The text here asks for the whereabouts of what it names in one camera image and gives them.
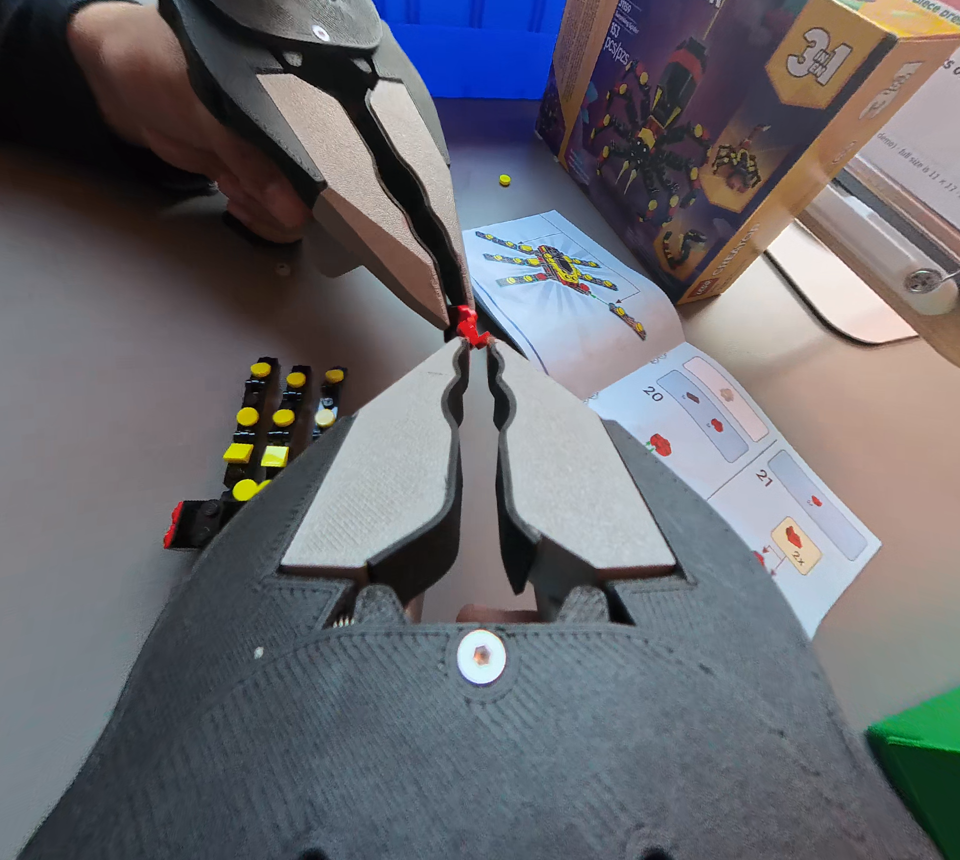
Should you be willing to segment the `wooden display board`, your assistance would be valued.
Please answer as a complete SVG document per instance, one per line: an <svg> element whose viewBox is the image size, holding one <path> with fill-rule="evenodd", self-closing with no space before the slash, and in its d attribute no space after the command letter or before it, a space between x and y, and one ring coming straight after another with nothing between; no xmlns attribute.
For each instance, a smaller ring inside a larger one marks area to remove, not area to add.
<svg viewBox="0 0 960 860"><path fill-rule="evenodd" d="M959 304L950 312L939 315L919 315L918 335L947 361L959 366Z"/></svg>

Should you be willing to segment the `white stand base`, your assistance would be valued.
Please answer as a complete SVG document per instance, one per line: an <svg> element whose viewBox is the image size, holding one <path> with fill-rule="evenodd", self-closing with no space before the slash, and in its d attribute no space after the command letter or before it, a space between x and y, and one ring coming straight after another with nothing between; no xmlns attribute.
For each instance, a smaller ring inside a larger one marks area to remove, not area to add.
<svg viewBox="0 0 960 860"><path fill-rule="evenodd" d="M913 339L917 331L798 222L765 254L810 310L830 329L862 345Z"/></svg>

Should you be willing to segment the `person's left hand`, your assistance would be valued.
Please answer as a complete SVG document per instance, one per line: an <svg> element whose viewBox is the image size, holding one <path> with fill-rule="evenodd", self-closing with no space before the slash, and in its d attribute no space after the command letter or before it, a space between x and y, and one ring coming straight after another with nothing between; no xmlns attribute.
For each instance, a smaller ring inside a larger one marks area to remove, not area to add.
<svg viewBox="0 0 960 860"><path fill-rule="evenodd" d="M311 210L269 158L203 105L184 52L155 7L88 4L72 17L67 39L115 133L214 182L229 212L253 233L277 243L302 236Z"/></svg>

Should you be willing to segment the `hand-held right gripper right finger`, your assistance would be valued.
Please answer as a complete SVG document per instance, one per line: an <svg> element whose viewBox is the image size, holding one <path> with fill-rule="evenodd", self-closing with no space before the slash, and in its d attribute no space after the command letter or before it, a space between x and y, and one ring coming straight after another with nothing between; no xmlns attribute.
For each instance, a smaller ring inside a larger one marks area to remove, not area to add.
<svg viewBox="0 0 960 860"><path fill-rule="evenodd" d="M500 341L486 349L498 429L503 565L515 593L664 576L675 557L600 417Z"/></svg>

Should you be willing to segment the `small red lego assembly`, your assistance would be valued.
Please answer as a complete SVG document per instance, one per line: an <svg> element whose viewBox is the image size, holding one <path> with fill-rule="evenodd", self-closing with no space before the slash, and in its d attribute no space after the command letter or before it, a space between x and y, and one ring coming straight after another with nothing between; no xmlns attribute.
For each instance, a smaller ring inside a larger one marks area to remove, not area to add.
<svg viewBox="0 0 960 860"><path fill-rule="evenodd" d="M448 309L451 336L464 339L473 349L485 348L490 341L490 334L478 328L478 314L468 305L459 304Z"/></svg>

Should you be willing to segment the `black yellow lego spider model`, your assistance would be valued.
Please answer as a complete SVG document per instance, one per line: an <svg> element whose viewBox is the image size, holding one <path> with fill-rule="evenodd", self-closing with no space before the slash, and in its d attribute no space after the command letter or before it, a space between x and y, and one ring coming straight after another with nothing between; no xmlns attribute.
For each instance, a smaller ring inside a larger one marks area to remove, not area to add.
<svg viewBox="0 0 960 860"><path fill-rule="evenodd" d="M274 357L249 368L231 442L223 453L221 494L188 499L174 508L166 549L206 547L253 497L332 427L348 370L319 374L306 364L284 370Z"/></svg>

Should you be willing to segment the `person's right hand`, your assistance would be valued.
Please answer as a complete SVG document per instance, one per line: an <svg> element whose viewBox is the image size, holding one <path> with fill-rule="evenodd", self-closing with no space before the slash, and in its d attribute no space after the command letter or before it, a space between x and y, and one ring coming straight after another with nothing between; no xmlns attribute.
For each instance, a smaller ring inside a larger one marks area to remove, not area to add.
<svg viewBox="0 0 960 860"><path fill-rule="evenodd" d="M491 624L539 623L541 617L537 610L501 609L471 603L462 606L456 616L456 622L488 627Z"/></svg>

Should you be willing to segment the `white board clip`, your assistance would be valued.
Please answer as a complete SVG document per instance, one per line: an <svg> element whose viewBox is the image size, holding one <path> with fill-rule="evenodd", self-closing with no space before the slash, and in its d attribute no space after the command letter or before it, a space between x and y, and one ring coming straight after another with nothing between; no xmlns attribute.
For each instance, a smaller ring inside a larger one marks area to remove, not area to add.
<svg viewBox="0 0 960 860"><path fill-rule="evenodd" d="M957 306L958 275L948 274L858 197L830 184L799 219L813 221L919 314L943 315Z"/></svg>

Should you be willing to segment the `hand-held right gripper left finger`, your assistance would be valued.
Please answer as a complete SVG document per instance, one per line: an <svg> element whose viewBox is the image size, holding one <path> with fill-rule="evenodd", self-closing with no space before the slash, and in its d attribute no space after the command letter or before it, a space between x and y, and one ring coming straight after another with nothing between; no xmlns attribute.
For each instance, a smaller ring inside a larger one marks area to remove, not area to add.
<svg viewBox="0 0 960 860"><path fill-rule="evenodd" d="M470 347L447 343L347 425L280 566L416 598L453 565Z"/></svg>

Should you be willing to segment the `lego set cardboard box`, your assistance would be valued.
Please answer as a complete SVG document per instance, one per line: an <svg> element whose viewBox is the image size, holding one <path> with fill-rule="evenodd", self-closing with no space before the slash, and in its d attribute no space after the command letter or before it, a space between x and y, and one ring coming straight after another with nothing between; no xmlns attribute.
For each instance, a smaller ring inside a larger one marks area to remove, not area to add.
<svg viewBox="0 0 960 860"><path fill-rule="evenodd" d="M907 0L567 0L537 130L673 302L724 292L953 53Z"/></svg>

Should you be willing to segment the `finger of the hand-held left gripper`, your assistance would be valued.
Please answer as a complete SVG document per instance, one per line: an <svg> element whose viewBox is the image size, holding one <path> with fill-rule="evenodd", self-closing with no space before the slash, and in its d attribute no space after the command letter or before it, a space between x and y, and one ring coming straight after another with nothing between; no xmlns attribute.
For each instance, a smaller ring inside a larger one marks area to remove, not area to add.
<svg viewBox="0 0 960 860"><path fill-rule="evenodd" d="M291 73L260 74L258 80L327 183L313 207L318 230L306 234L305 254L329 278L366 267L414 312L448 329L451 303L410 218L417 189L369 98L361 112L372 115L375 136L387 142L379 160L329 93Z"/></svg>
<svg viewBox="0 0 960 860"><path fill-rule="evenodd" d="M474 308L462 228L449 165L402 82L382 79L369 95L369 107L418 191L410 218L432 254L441 286L453 306Z"/></svg>

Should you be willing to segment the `green plastic bin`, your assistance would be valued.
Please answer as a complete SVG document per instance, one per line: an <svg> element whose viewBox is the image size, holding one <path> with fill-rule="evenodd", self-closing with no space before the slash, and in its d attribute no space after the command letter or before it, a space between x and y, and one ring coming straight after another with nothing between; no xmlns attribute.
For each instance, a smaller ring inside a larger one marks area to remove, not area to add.
<svg viewBox="0 0 960 860"><path fill-rule="evenodd" d="M943 857L959 857L959 691L867 729L871 751Z"/></svg>

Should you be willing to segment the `lego instruction booklet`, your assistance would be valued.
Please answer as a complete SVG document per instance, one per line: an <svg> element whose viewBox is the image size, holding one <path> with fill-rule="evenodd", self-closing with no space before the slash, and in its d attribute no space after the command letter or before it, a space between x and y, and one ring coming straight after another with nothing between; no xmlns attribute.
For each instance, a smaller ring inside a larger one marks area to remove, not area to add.
<svg viewBox="0 0 960 860"><path fill-rule="evenodd" d="M477 304L726 518L812 637L881 543L686 341L666 293L555 210L463 236Z"/></svg>

